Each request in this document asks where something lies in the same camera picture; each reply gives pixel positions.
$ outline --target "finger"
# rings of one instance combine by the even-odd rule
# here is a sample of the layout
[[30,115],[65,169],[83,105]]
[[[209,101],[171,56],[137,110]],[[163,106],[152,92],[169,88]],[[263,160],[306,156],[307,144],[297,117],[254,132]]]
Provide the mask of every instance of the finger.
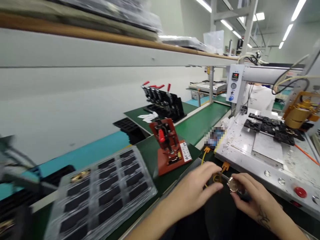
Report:
[[243,174],[241,174],[241,173],[240,174],[233,174],[232,177],[244,185],[244,187],[249,192],[251,197],[253,197],[254,199],[257,199],[259,197],[258,189]]
[[223,188],[222,183],[214,183],[214,184],[211,184],[209,187],[207,187],[205,190],[203,190],[199,196],[199,203],[201,204],[201,206],[203,206],[213,194],[215,194],[217,191],[219,191],[222,188]]
[[251,218],[255,216],[254,210],[250,207],[249,203],[242,201],[235,192],[231,192],[230,194],[239,210],[241,210]]
[[209,166],[204,172],[199,175],[198,179],[201,182],[202,186],[212,177],[213,174],[220,172],[221,167],[217,165]]
[[202,164],[201,166],[197,167],[194,171],[194,173],[200,175],[202,174],[202,172],[207,169],[210,166],[216,166],[216,164],[214,164],[213,162],[205,162],[204,164]]
[[246,177],[247,179],[249,179],[249,181],[257,188],[261,188],[261,183],[259,183],[257,180],[255,180],[250,174],[248,173],[239,173],[240,175],[243,175],[244,177]]

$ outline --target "metal plate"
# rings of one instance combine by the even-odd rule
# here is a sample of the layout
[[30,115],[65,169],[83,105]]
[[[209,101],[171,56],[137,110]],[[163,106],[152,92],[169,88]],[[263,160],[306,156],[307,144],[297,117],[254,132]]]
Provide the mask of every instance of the metal plate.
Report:
[[271,136],[261,132],[256,133],[252,151],[253,155],[276,167],[283,166],[282,146],[281,144],[275,144]]

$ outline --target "left hand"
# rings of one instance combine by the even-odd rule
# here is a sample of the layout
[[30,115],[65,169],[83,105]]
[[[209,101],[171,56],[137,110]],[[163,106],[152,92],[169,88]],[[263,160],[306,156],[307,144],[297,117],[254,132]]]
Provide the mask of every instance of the left hand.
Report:
[[223,188],[222,183],[214,183],[203,189],[213,174],[221,171],[212,162],[197,167],[173,189],[163,200],[163,206],[171,216],[172,224],[194,213],[217,191]]

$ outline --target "control box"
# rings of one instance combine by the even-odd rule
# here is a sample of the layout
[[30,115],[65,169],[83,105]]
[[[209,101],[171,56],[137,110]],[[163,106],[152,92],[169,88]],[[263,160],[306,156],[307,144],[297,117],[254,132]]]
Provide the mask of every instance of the control box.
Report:
[[228,72],[228,87],[226,100],[232,103],[237,103],[242,83],[244,64],[231,64]]

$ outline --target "red handle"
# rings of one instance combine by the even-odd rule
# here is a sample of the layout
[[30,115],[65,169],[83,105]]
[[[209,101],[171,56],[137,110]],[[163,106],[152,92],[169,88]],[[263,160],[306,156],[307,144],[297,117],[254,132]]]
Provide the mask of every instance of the red handle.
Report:
[[163,130],[160,129],[159,130],[159,142],[163,143],[164,142],[164,133],[163,133]]

